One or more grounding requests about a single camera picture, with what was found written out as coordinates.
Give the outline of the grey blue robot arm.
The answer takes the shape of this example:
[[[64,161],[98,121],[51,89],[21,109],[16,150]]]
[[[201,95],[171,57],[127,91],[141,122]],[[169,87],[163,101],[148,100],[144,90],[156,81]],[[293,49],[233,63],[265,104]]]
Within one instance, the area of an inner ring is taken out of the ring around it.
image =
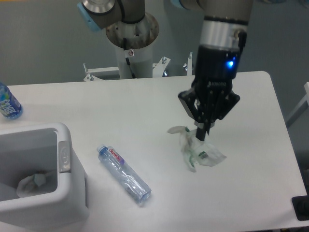
[[[247,39],[251,0],[175,0],[173,5],[204,14],[195,66],[189,90],[178,97],[197,126],[203,141],[216,120],[223,119],[240,97],[232,90],[239,60]],[[120,49],[119,72],[123,79],[153,75],[152,61],[138,51],[152,45],[159,26],[146,12],[142,0],[81,0],[77,8],[93,31],[105,30]]]

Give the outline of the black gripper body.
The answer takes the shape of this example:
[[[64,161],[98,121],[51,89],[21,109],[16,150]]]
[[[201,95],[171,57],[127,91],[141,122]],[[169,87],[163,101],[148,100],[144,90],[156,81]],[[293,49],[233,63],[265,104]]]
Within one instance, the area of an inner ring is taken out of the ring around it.
[[[210,91],[232,91],[232,79],[236,77],[240,60],[240,49],[220,49],[200,45],[197,53],[195,89],[198,104],[207,103]]]

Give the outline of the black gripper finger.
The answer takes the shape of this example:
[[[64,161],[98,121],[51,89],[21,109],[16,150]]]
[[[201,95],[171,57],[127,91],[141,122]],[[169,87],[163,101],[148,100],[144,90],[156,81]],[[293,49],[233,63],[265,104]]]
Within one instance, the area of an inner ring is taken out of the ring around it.
[[[204,141],[206,134],[209,134],[210,131],[210,116],[206,113],[206,106],[203,106],[202,103],[195,105],[198,98],[194,88],[180,92],[178,98],[186,113],[195,121],[196,138]]]
[[[222,120],[231,109],[239,102],[240,96],[233,91],[227,95],[223,90],[210,91],[206,104],[206,115],[204,130],[207,134],[210,133],[211,126],[217,119]]]

